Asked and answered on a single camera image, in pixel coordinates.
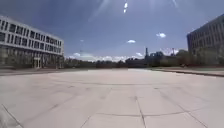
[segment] building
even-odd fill
[[[62,39],[0,16],[0,67],[61,68]]]
[[[219,64],[224,51],[224,15],[187,35],[189,52],[205,64]]]

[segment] tree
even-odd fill
[[[189,66],[191,64],[191,58],[190,54],[186,50],[179,50],[179,52],[176,54],[179,65],[186,65]]]

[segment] tower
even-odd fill
[[[148,48],[145,49],[145,59],[149,57],[149,51]]]

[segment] curb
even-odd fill
[[[152,71],[174,72],[174,73],[181,73],[181,74],[192,74],[192,75],[213,76],[213,77],[224,77],[224,74],[210,74],[210,73],[172,71],[172,70],[152,70]]]

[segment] paving slab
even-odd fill
[[[165,115],[184,112],[178,105],[170,102],[156,89],[141,89],[137,92],[143,115]]]
[[[208,108],[191,112],[191,114],[204,123],[208,128],[223,128],[224,108]]]
[[[138,69],[0,76],[0,122],[14,119],[10,128],[223,128],[223,83]]]
[[[206,128],[187,113],[146,117],[146,128]]]
[[[94,115],[83,128],[145,128],[140,117]]]

